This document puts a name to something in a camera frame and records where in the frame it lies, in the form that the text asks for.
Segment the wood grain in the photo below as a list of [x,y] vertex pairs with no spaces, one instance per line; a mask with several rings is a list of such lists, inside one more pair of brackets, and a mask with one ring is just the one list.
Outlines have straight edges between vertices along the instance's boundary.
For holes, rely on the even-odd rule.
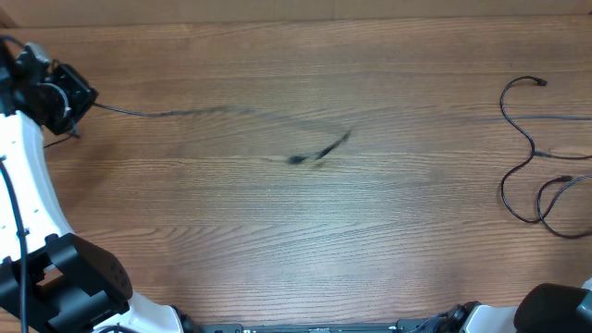
[[[137,290],[198,322],[385,322],[592,277],[592,239],[527,226],[499,198],[528,153],[500,119],[509,80],[549,81],[512,88],[512,115],[592,116],[588,17],[10,33],[76,66],[101,103],[220,107],[94,108],[82,140],[46,153],[72,227],[117,255]],[[520,124],[540,150],[592,154],[592,124]],[[347,129],[324,163],[285,163]],[[532,216],[545,181],[590,166],[538,158],[509,180],[509,200]],[[590,228],[591,185],[564,194],[554,226]]]
[[586,15],[592,0],[2,0],[20,28]]

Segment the table surface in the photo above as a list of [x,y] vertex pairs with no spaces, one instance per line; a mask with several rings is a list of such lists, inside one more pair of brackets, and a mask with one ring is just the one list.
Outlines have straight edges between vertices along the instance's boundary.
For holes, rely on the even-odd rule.
[[[529,151],[500,115],[509,80],[549,81],[513,88],[514,116],[592,116],[590,17],[10,33],[74,65],[100,103],[210,108],[93,108],[81,140],[46,151],[72,227],[115,254],[136,290],[196,322],[389,322],[457,302],[516,305],[540,283],[592,278],[592,238],[518,221],[499,188]],[[520,124],[541,151],[592,154],[589,122]],[[326,158],[286,163],[349,129]],[[544,182],[591,163],[536,158],[508,198],[534,216]],[[589,229],[590,187],[567,191],[549,223]]]

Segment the cable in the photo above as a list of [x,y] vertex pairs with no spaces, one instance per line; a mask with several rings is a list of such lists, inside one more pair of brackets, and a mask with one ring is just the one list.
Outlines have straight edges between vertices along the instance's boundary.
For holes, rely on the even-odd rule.
[[297,164],[300,164],[311,157],[314,157],[315,160],[319,160],[319,159],[325,157],[327,154],[331,153],[337,147],[341,146],[344,142],[346,142],[350,138],[351,135],[352,135],[352,130],[350,129],[345,134],[343,134],[341,139],[333,142],[331,145],[329,145],[327,148],[323,149],[320,152],[317,152],[314,154],[303,154],[303,155],[291,156],[290,158],[288,158],[288,164],[297,165]]
[[56,142],[51,142],[51,143],[46,144],[43,147],[44,149],[45,148],[49,148],[49,147],[51,147],[53,145],[60,144],[60,143],[62,143],[64,141],[67,141],[67,140],[72,139],[72,138],[76,138],[76,139],[80,139],[81,138],[81,136],[80,136],[80,134],[78,132],[78,127],[76,126],[76,122],[74,120],[72,120],[72,119],[70,121],[72,122],[72,131],[70,133],[68,133],[68,136],[66,138],[61,139],[61,140],[58,140]]
[[[521,220],[521,221],[523,221],[525,223],[530,223],[530,224],[536,224],[538,222],[542,222],[542,224],[545,226],[545,228],[547,228],[553,235],[555,235],[557,237],[562,237],[562,238],[566,238],[566,239],[576,239],[576,238],[581,238],[581,237],[592,235],[592,232],[585,232],[585,233],[581,233],[581,234],[577,234],[577,235],[564,235],[564,234],[561,234],[561,233],[553,230],[553,228],[551,228],[549,226],[549,224],[547,224],[547,222],[545,221],[545,218],[549,214],[551,208],[553,208],[553,205],[555,204],[555,202],[557,201],[557,199],[559,198],[559,196],[565,190],[567,190],[568,188],[572,187],[578,181],[581,181],[583,179],[592,178],[592,176],[583,176],[583,177],[580,177],[578,179],[573,179],[571,176],[562,176],[562,177],[559,177],[559,178],[550,180],[547,183],[545,183],[541,187],[540,191],[538,192],[538,197],[537,197],[537,201],[536,201],[536,211],[538,213],[538,218],[535,218],[535,219],[527,219],[527,218],[524,218],[524,217],[518,215],[518,213],[516,213],[510,207],[510,204],[508,203],[508,200],[506,198],[506,192],[505,192],[505,189],[504,189],[504,185],[506,183],[506,179],[511,174],[513,174],[514,172],[520,170],[521,168],[523,168],[524,166],[526,166],[528,163],[530,163],[530,161],[532,161],[532,159],[535,156],[547,157],[547,158],[556,158],[556,159],[563,159],[563,160],[587,160],[587,159],[592,158],[592,155],[576,156],[576,157],[558,156],[558,155],[554,155],[554,154],[542,153],[542,152],[539,152],[539,151],[536,150],[535,141],[533,140],[533,138],[526,131],[524,131],[520,126],[516,125],[516,123],[512,121],[512,118],[508,117],[508,114],[506,113],[506,106],[504,104],[504,97],[506,95],[506,92],[511,88],[511,86],[515,82],[517,82],[519,80],[533,80],[539,86],[546,86],[547,85],[547,82],[545,80],[540,79],[540,78],[535,78],[535,77],[532,77],[532,76],[522,76],[520,78],[516,78],[514,80],[511,80],[510,83],[508,83],[506,85],[506,87],[504,88],[503,92],[501,93],[501,97],[499,98],[499,108],[501,109],[501,114],[503,115],[503,117],[512,126],[514,126],[515,129],[517,129],[519,132],[521,132],[526,137],[526,139],[528,140],[528,142],[530,143],[530,155],[528,156],[528,158],[524,162],[522,162],[521,164],[519,164],[518,166],[513,167],[501,179],[501,182],[499,184],[500,194],[501,194],[501,200],[503,201],[503,204],[506,206],[506,208],[508,209],[508,211],[510,211],[510,213],[512,213],[512,215],[514,215],[519,220]],[[557,192],[557,194],[555,194],[555,197],[553,198],[553,200],[551,201],[551,203],[549,204],[549,206],[545,210],[545,213],[543,213],[542,212],[542,209],[541,209],[541,203],[540,203],[540,198],[542,196],[543,190],[545,190],[548,187],[548,185],[553,184],[553,183],[557,183],[557,182],[568,182],[568,183],[566,185],[564,185]]]
[[27,233],[25,232],[25,228],[22,224],[19,203],[17,202],[15,189],[12,186],[12,180],[10,180],[10,176],[8,175],[8,171],[4,165],[5,160],[5,157],[0,157],[0,172],[2,172],[4,182],[6,183],[6,188],[8,189],[8,197],[10,198],[10,203],[12,204],[12,213],[15,216],[15,222],[17,224],[17,235],[20,245],[20,331],[25,333],[29,332],[29,325],[27,324],[27,292],[29,286],[27,279],[27,254],[29,252],[27,251],[27,240],[25,239]]
[[512,117],[512,120],[515,119],[558,119],[558,120],[592,120],[592,117],[582,117],[582,116],[560,116],[560,115],[538,115],[538,116],[515,116]]
[[161,113],[145,113],[145,112],[140,112],[140,111],[128,110],[128,109],[124,109],[124,108],[120,108],[120,107],[116,107],[116,106],[111,106],[111,105],[102,105],[99,103],[94,103],[93,105],[96,107],[103,108],[105,110],[119,112],[122,114],[131,115],[131,116],[138,116],[138,117],[172,117],[172,116],[186,116],[186,115],[202,115],[202,114],[208,114],[208,113],[212,113],[215,111],[227,109],[224,106],[217,106],[217,107],[210,107],[210,108],[199,109],[199,110],[178,110],[178,111],[166,111],[166,112],[161,112]]
[[434,315],[434,316],[432,316],[432,317],[430,317],[430,318],[427,318],[427,319],[426,319],[426,320],[425,320],[425,321],[424,321],[424,322],[423,322],[423,323],[422,323],[420,326],[418,326],[418,327],[414,328],[413,330],[410,330],[409,332],[406,332],[406,333],[415,333],[415,332],[418,332],[418,331],[420,331],[420,330],[423,330],[423,329],[424,329],[424,327],[426,326],[426,324],[427,324],[427,323],[428,323],[430,320],[433,320],[433,319],[437,319],[437,318],[444,317],[444,316],[446,316],[446,314],[447,314],[447,313],[436,314],[436,315]]
[[560,232],[555,231],[553,228],[551,228],[548,224],[547,221],[545,221],[545,217],[541,214],[540,212],[540,198],[543,196],[543,191],[548,187],[548,185],[551,185],[553,183],[556,182],[565,182],[565,181],[569,181],[567,184],[563,185],[563,187],[557,192],[557,194],[555,194],[555,196],[553,197],[553,199],[551,200],[551,203],[549,204],[549,210],[553,207],[553,205],[557,202],[557,199],[559,199],[559,196],[567,189],[571,188],[573,185],[575,185],[575,183],[582,181],[584,179],[591,179],[592,175],[588,175],[588,176],[582,176],[576,179],[573,179],[571,176],[563,176],[563,177],[559,177],[558,179],[553,179],[550,180],[548,182],[545,183],[545,185],[543,185],[540,190],[538,191],[538,196],[536,197],[536,212],[538,213],[538,218],[540,219],[540,222],[543,226],[545,226],[545,228],[547,228],[547,230],[552,233],[553,235],[557,236],[557,237],[561,237],[561,238],[565,238],[568,240],[576,240],[582,237],[586,237],[586,236],[590,236],[592,235],[592,230],[589,231],[585,231],[579,234],[575,234],[575,235],[566,235]]

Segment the black cable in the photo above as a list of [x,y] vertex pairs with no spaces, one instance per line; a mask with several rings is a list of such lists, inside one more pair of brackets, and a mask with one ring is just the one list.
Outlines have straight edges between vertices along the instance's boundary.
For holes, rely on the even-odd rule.
[[[570,157],[570,156],[557,156],[554,154],[547,154],[547,153],[542,153],[536,150],[535,147],[535,141],[533,140],[533,138],[526,132],[524,131],[520,126],[516,125],[515,122],[512,121],[512,118],[508,117],[508,114],[506,113],[506,106],[504,104],[504,97],[506,95],[506,92],[511,88],[511,86],[519,81],[519,80],[533,80],[536,82],[537,85],[539,86],[546,86],[547,82],[545,80],[542,80],[540,78],[535,78],[532,76],[522,76],[520,78],[516,78],[514,80],[511,80],[510,83],[508,83],[506,85],[506,87],[504,88],[503,92],[501,93],[501,97],[499,98],[499,108],[501,109],[501,114],[504,116],[504,118],[512,125],[514,126],[519,132],[521,132],[526,139],[528,140],[528,142],[530,143],[530,155],[528,156],[528,158],[522,162],[521,164],[519,164],[518,166],[513,167],[510,171],[508,171],[504,177],[501,179],[500,182],[500,193],[501,193],[501,200],[503,201],[503,204],[506,206],[506,208],[508,209],[508,211],[510,211],[510,213],[512,213],[512,215],[514,215],[516,218],[520,219],[521,221],[525,222],[525,223],[531,223],[531,224],[536,224],[538,222],[542,222],[542,224],[545,226],[545,228],[547,228],[553,235],[558,236],[558,237],[562,237],[562,238],[566,238],[566,239],[575,239],[575,238],[581,238],[584,236],[588,236],[588,235],[592,235],[592,232],[585,232],[582,234],[578,234],[578,235],[563,235],[555,230],[553,230],[545,221],[545,218],[547,217],[547,215],[549,214],[551,208],[553,207],[553,205],[555,204],[555,202],[557,201],[557,199],[559,198],[559,196],[568,188],[572,187],[576,182],[583,180],[583,179],[587,179],[587,178],[591,178],[592,176],[583,176],[580,177],[578,179],[573,179],[571,176],[562,176],[553,180],[548,181],[547,183],[545,183],[539,193],[538,193],[538,199],[536,201],[536,211],[538,213],[538,218],[536,219],[527,219],[524,218],[520,215],[518,215],[518,213],[516,213],[511,207],[510,204],[508,203],[508,200],[506,198],[506,192],[504,189],[504,185],[506,182],[506,179],[513,174],[514,172],[520,170],[521,168],[523,168],[524,166],[526,166],[528,163],[530,163],[530,161],[532,161],[532,159],[535,156],[540,156],[540,157],[547,157],[547,158],[556,158],[556,159],[564,159],[564,160],[586,160],[586,159],[590,159],[592,158],[592,155],[587,155],[587,156],[576,156],[576,157]],[[540,203],[540,198],[542,196],[542,192],[543,190],[545,190],[548,185],[556,183],[556,182],[568,182],[568,184],[564,185],[558,192],[557,194],[555,194],[555,197],[553,198],[553,200],[551,201],[551,203],[549,204],[549,206],[547,207],[547,209],[545,210],[545,213],[542,213],[542,209],[541,209],[541,203]]]
[[345,143],[350,138],[351,135],[352,135],[352,130],[350,129],[341,137],[341,139],[331,143],[331,145],[329,145],[327,148],[323,149],[320,152],[317,152],[314,154],[303,154],[303,155],[291,156],[290,158],[288,158],[288,164],[297,165],[297,164],[300,164],[300,163],[304,162],[305,160],[312,158],[312,157],[314,157],[315,160],[319,160],[319,159],[325,157],[327,154],[331,153],[337,147],[341,146],[343,143]]
[[210,108],[199,109],[199,110],[177,110],[177,111],[166,111],[166,112],[160,112],[160,113],[145,113],[145,112],[140,112],[140,111],[128,110],[128,109],[124,109],[124,108],[120,108],[120,107],[116,107],[116,106],[112,106],[112,105],[102,105],[99,103],[94,103],[93,105],[96,107],[103,108],[105,110],[119,112],[122,114],[131,115],[131,116],[138,116],[138,117],[172,117],[172,116],[202,115],[202,114],[209,114],[209,113],[212,113],[215,111],[227,109],[224,106],[217,106],[217,107],[210,107]]
[[72,139],[72,138],[76,138],[76,139],[80,139],[81,138],[81,136],[80,136],[80,134],[78,132],[78,127],[76,126],[76,122],[74,120],[72,120],[72,119],[70,121],[72,122],[72,130],[70,131],[70,133],[68,133],[68,136],[66,138],[60,139],[60,140],[58,140],[56,142],[51,142],[51,143],[46,144],[43,147],[44,149],[45,148],[49,148],[49,147],[51,147],[53,145],[56,145],[56,144],[60,144],[60,143],[62,143],[64,141],[67,141],[67,140]]
[[545,221],[545,217],[541,214],[540,212],[540,198],[543,196],[543,191],[551,184],[556,183],[556,182],[566,182],[569,181],[567,184],[563,185],[563,187],[555,194],[555,196],[553,197],[553,199],[551,200],[550,204],[549,204],[549,210],[553,207],[553,205],[557,202],[557,199],[559,199],[560,195],[567,189],[571,188],[573,185],[575,185],[577,182],[582,181],[584,179],[591,179],[592,175],[588,175],[588,176],[582,176],[576,179],[573,179],[571,176],[563,176],[563,177],[559,177],[558,179],[553,179],[550,180],[548,182],[545,183],[545,185],[543,185],[540,190],[538,191],[538,196],[536,197],[536,212],[538,213],[538,218],[540,219],[540,222],[543,226],[545,226],[545,228],[547,228],[547,230],[552,233],[553,235],[557,236],[557,237],[561,237],[561,238],[565,238],[568,240],[576,240],[582,237],[586,237],[586,236],[590,236],[592,235],[592,230],[589,231],[585,231],[585,232],[581,232],[579,234],[575,234],[575,235],[566,235],[560,232],[555,231],[553,228],[551,228],[548,224],[547,221]]
[[5,157],[0,156],[0,172],[2,172],[4,182],[6,183],[6,188],[8,189],[8,197],[10,198],[10,203],[12,204],[12,213],[15,216],[15,222],[17,224],[18,243],[20,245],[20,331],[25,333],[29,332],[29,324],[27,323],[27,293],[29,291],[29,280],[27,279],[28,251],[27,240],[25,239],[27,234],[22,224],[22,217],[20,216],[17,195],[15,194],[15,189],[12,186],[12,180],[10,180],[10,176],[8,175],[8,171],[6,170],[6,166],[4,165],[5,160]]

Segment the cable connector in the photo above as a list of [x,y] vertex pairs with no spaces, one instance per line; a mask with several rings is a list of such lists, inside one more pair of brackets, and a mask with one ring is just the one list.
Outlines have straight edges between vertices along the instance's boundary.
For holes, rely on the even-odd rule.
[[536,84],[538,84],[539,86],[542,86],[542,87],[546,86],[548,83],[546,80],[539,79],[539,78],[536,78],[535,81],[536,81]]

